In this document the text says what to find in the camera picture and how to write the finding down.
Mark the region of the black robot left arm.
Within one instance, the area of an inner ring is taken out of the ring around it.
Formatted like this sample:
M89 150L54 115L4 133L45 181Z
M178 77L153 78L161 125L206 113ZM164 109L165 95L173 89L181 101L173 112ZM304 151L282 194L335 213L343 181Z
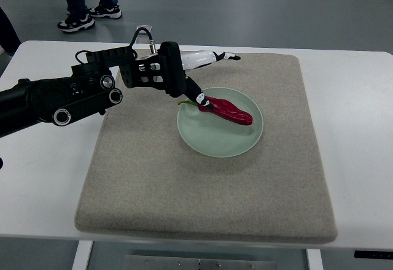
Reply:
M36 125L67 126L123 99L111 68L119 67L127 88L151 87L173 98L187 92L179 46L164 42L158 50L150 40L151 54L139 59L132 45L96 52L85 51L86 62L72 66L72 76L31 81L20 79L1 92L1 136Z

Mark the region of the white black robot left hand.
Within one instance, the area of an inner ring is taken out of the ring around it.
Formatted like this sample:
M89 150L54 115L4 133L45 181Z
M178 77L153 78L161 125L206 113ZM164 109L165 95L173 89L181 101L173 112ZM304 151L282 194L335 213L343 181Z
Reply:
M185 72L192 69L202 68L220 60L240 60L241 57L228 52L213 52L213 51L196 51L181 53L182 67ZM206 107L213 110L214 106L208 97L202 92L197 83L189 76L185 76L186 91L185 95L197 106Z

